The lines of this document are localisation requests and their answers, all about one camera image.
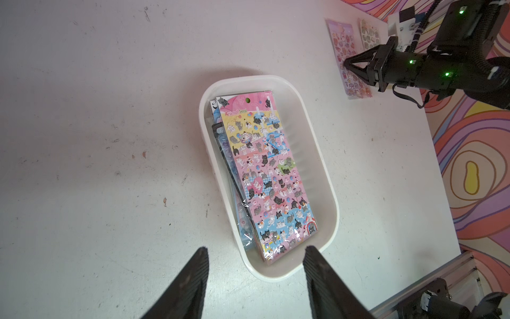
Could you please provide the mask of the purple pink sticker sheet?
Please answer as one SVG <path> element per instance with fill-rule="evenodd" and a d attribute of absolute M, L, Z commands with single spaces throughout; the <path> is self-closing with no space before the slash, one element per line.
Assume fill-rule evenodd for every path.
<path fill-rule="evenodd" d="M 347 58 L 357 54 L 353 26 L 330 19 L 327 19 L 326 23 L 348 99 L 371 98 L 372 93 L 369 86 L 343 65 Z"/>

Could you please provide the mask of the pink cat sticker sheet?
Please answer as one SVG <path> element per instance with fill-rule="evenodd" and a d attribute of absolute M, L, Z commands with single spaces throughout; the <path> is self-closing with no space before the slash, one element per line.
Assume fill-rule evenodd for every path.
<path fill-rule="evenodd" d="M 317 221 L 272 92 L 216 98 L 254 236 L 270 265 L 315 235 Z"/>

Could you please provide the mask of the green panda sticker sheet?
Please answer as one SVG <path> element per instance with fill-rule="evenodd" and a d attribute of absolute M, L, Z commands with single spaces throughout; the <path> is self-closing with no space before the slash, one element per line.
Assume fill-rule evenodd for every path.
<path fill-rule="evenodd" d="M 222 120 L 221 113 L 220 113 L 221 104 L 219 104 L 218 98 L 212 99 L 209 102 L 209 105 L 210 105 L 214 123 L 222 122 L 223 120 Z"/>

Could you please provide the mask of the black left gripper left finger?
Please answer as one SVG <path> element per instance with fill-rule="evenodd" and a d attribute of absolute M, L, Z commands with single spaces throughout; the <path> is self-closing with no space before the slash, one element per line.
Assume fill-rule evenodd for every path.
<path fill-rule="evenodd" d="M 200 247 L 143 318 L 201 318 L 209 277 L 209 254 Z"/>

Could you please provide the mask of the white plastic storage box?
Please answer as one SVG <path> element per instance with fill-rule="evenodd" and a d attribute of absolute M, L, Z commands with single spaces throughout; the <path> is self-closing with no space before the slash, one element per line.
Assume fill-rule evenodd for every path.
<path fill-rule="evenodd" d="M 199 105 L 207 153 L 235 235 L 239 211 L 254 247 L 241 257 L 258 279 L 278 282 L 301 268 L 305 246 L 324 250 L 339 205 L 304 101 L 281 77 L 212 84 Z"/>

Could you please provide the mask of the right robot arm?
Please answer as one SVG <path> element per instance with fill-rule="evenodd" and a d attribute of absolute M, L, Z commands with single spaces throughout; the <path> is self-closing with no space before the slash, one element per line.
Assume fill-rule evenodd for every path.
<path fill-rule="evenodd" d="M 439 1 L 421 21 L 409 48 L 397 50 L 398 38 L 389 37 L 344 66 L 365 84 L 385 92 L 416 87 L 442 100 L 462 90 L 474 100 L 509 109 L 509 58 L 488 58 L 508 13 L 508 1 L 454 1 L 426 53 L 415 53 L 418 40 Z"/>

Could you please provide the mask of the green beige sticker sheet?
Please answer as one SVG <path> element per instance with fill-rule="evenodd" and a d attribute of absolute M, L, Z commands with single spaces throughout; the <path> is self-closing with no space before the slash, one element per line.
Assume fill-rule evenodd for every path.
<path fill-rule="evenodd" d="M 369 24 L 365 19 L 359 20 L 359 30 L 364 51 L 381 44 L 379 30 Z"/>

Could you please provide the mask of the dark bonbon drop sticker sheet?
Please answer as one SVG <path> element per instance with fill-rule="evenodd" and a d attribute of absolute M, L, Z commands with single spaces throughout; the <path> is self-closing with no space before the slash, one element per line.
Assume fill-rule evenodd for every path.
<path fill-rule="evenodd" d="M 212 125 L 212 132 L 231 179 L 232 196 L 235 200 L 236 223 L 241 243 L 245 251 L 254 250 L 256 248 L 254 224 L 250 216 L 248 202 L 243 194 L 243 187 L 223 124 L 217 123 Z"/>

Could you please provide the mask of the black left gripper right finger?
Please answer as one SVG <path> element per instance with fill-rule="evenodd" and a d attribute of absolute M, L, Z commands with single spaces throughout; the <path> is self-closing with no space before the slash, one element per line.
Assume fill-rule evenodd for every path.
<path fill-rule="evenodd" d="M 305 249 L 303 266 L 313 318 L 373 318 L 314 246 Z"/>

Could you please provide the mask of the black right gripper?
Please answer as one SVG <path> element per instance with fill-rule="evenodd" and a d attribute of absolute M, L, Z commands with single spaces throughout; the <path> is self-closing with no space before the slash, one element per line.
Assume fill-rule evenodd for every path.
<path fill-rule="evenodd" d="M 343 66 L 366 85 L 416 87 L 446 98 L 455 93 L 460 62 L 449 56 L 397 50 L 397 38 L 346 58 Z"/>

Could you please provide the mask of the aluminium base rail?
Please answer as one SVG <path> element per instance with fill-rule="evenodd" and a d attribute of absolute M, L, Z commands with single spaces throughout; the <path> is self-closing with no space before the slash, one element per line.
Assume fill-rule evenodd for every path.
<path fill-rule="evenodd" d="M 370 310 L 375 318 L 428 318 L 421 296 L 431 292 L 469 310 L 491 292 L 473 253 L 464 252 Z"/>

